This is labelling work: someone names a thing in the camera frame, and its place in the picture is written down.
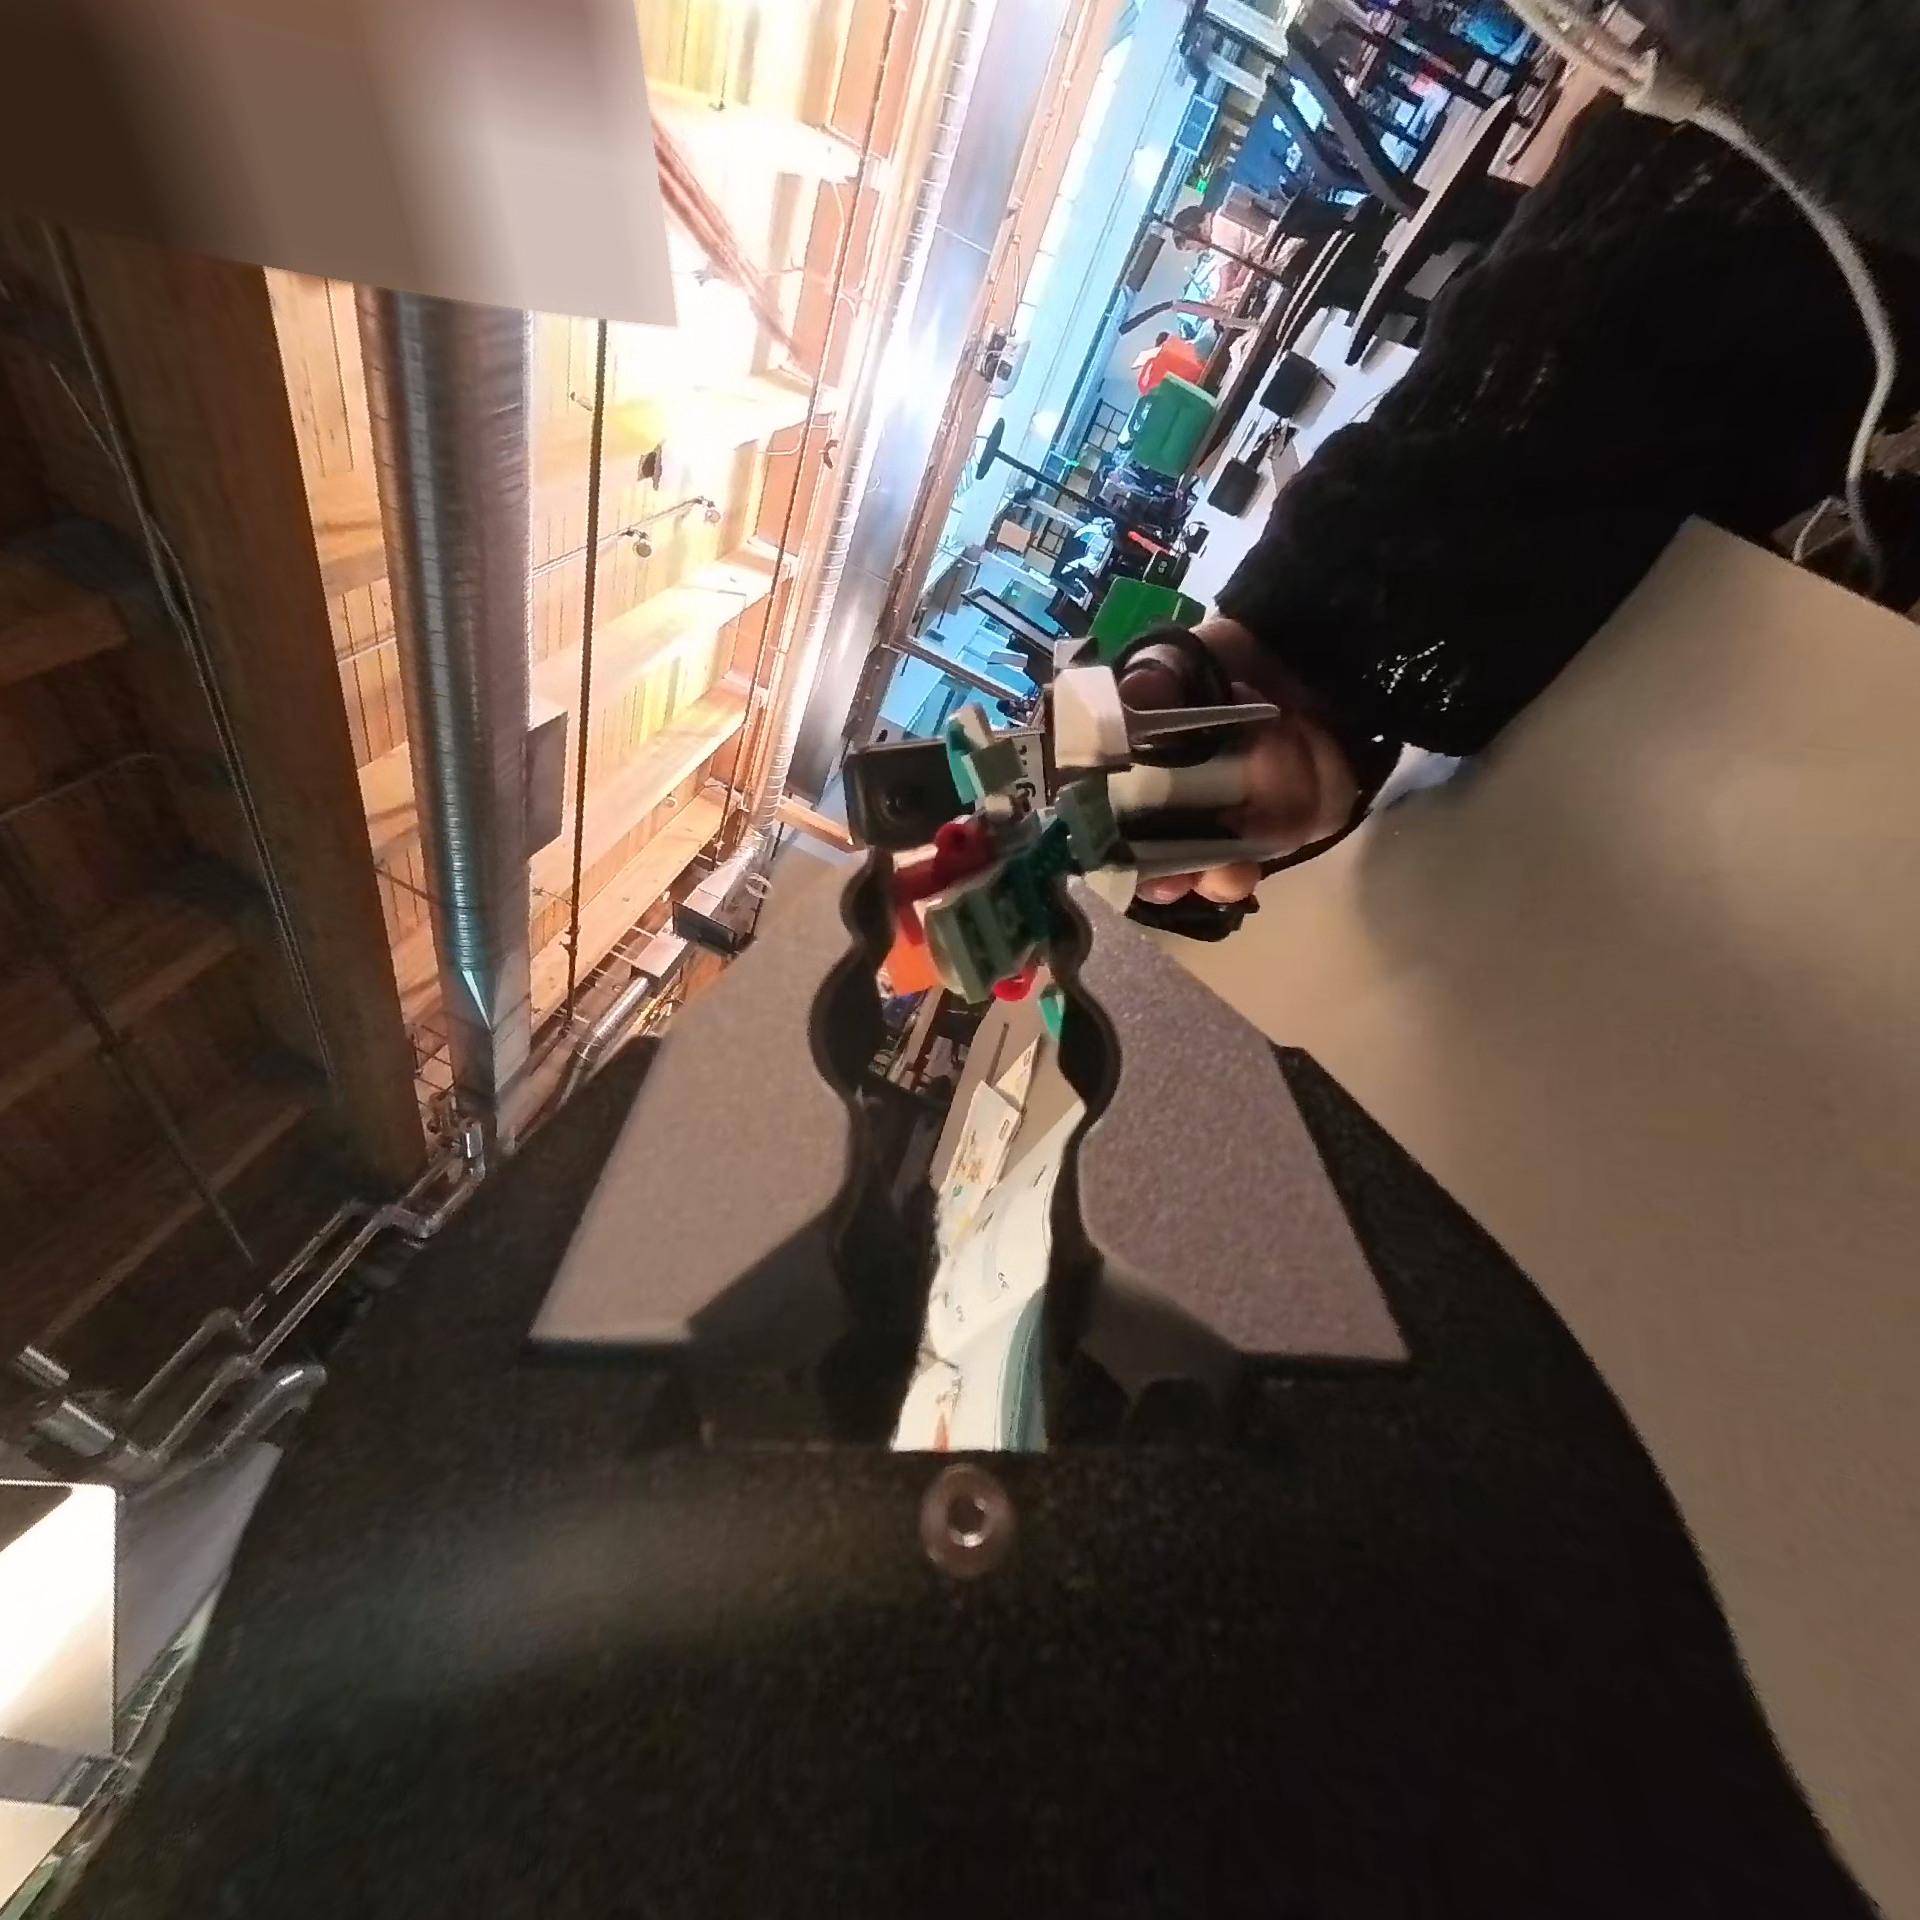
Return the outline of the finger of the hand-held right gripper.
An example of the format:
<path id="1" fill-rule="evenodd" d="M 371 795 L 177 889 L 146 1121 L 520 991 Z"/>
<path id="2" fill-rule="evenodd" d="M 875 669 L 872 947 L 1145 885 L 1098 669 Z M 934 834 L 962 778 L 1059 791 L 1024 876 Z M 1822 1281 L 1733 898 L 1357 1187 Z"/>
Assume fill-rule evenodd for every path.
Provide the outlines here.
<path id="1" fill-rule="evenodd" d="M 1134 763 L 1130 709 L 1109 665 L 1057 669 L 1046 688 L 1046 740 L 1057 776 L 1109 776 Z"/>
<path id="2" fill-rule="evenodd" d="M 1140 881 L 1140 857 L 1120 831 L 1109 787 L 1062 787 L 1059 823 L 1065 828 L 1075 876 L 1083 881 Z"/>

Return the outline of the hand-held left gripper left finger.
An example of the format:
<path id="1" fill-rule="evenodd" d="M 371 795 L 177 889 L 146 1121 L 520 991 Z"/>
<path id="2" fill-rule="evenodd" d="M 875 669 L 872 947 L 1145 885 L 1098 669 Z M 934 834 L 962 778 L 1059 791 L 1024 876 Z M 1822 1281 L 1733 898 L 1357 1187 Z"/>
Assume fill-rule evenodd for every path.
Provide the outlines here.
<path id="1" fill-rule="evenodd" d="M 921 1249 L 862 1105 L 889 863 L 819 869 L 666 1032 L 528 1330 L 661 1376 L 707 1437 L 888 1444 Z"/>

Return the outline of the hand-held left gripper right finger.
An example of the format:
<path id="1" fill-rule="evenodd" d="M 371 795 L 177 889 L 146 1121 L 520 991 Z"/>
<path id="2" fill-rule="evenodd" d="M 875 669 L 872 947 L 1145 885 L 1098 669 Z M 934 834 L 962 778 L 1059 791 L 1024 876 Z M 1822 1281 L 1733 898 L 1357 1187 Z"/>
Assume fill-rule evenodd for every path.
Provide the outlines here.
<path id="1" fill-rule="evenodd" d="M 1046 1440 L 1225 1437 L 1291 1376 L 1411 1351 L 1270 1040 L 1094 895 L 1068 895 Z"/>

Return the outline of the multicolour lego model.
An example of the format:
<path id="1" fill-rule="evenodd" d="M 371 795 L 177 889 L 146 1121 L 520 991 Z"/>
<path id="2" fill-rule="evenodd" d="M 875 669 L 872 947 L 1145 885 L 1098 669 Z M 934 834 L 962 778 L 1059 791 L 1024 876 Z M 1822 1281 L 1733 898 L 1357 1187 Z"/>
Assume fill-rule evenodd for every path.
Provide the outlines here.
<path id="1" fill-rule="evenodd" d="M 1065 937 L 1069 877 L 1057 808 L 977 808 L 946 820 L 885 885 L 883 984 L 964 1004 L 1030 994 Z"/>

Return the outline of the person's right forearm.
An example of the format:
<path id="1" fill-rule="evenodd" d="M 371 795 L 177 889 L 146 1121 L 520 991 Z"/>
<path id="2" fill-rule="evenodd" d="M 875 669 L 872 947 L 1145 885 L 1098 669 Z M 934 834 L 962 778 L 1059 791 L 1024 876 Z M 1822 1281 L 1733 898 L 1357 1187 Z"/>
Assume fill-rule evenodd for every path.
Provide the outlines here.
<path id="1" fill-rule="evenodd" d="M 1874 357 L 1806 218 L 1713 133 L 1593 101 L 1412 368 L 1280 495 L 1217 599 L 1395 752 L 1462 757 L 1691 517 L 1836 491 Z"/>

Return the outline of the person's right hand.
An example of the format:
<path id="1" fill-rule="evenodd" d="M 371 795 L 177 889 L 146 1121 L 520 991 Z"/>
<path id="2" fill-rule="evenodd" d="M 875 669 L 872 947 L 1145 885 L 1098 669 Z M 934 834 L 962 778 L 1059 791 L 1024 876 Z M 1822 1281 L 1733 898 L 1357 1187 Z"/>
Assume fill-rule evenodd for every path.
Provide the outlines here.
<path id="1" fill-rule="evenodd" d="M 1194 635 L 1219 673 L 1235 684 L 1236 701 L 1266 701 L 1280 715 L 1245 747 L 1245 795 L 1227 817 L 1233 834 L 1270 841 L 1273 857 L 1331 840 L 1350 820 L 1361 783 L 1338 736 L 1323 725 L 1321 705 L 1241 624 L 1217 615 Z M 1186 681 L 1180 650 L 1162 642 L 1145 650 L 1120 679 L 1120 697 L 1134 709 L 1184 706 Z M 1241 906 L 1256 896 L 1259 881 L 1259 860 L 1140 877 L 1137 901 L 1171 906 L 1190 896 L 1214 906 Z"/>

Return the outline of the green plastic crate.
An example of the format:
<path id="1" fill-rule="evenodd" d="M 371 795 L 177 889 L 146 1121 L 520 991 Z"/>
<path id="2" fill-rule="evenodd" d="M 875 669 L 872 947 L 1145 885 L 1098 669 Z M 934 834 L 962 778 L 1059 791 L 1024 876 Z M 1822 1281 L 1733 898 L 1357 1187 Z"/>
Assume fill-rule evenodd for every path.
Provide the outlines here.
<path id="1" fill-rule="evenodd" d="M 1182 375 L 1162 377 L 1137 402 L 1125 433 L 1125 458 L 1150 473 L 1184 476 L 1206 444 L 1217 399 Z"/>
<path id="2" fill-rule="evenodd" d="M 1110 665 L 1145 633 L 1190 631 L 1204 615 L 1204 603 L 1176 588 L 1115 576 L 1092 611 L 1089 640 L 1094 658 Z"/>

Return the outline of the open instruction booklet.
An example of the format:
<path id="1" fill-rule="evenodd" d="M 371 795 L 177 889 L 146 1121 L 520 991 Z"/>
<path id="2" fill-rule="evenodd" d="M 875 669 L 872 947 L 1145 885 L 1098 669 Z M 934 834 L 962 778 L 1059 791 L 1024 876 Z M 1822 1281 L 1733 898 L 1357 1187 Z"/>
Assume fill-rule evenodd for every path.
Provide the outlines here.
<path id="1" fill-rule="evenodd" d="M 933 1275 L 893 1451 L 1044 1449 L 1043 1316 L 1057 1160 L 996 1184 Z"/>

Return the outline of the metal ventilation duct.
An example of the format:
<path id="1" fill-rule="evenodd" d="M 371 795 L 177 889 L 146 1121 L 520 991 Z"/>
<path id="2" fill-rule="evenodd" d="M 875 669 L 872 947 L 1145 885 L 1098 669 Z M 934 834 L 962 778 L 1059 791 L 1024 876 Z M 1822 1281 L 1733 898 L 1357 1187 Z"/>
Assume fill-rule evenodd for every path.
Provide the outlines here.
<path id="1" fill-rule="evenodd" d="M 500 1114 L 532 1044 L 530 317 L 379 287 L 355 308 L 453 1082 Z"/>

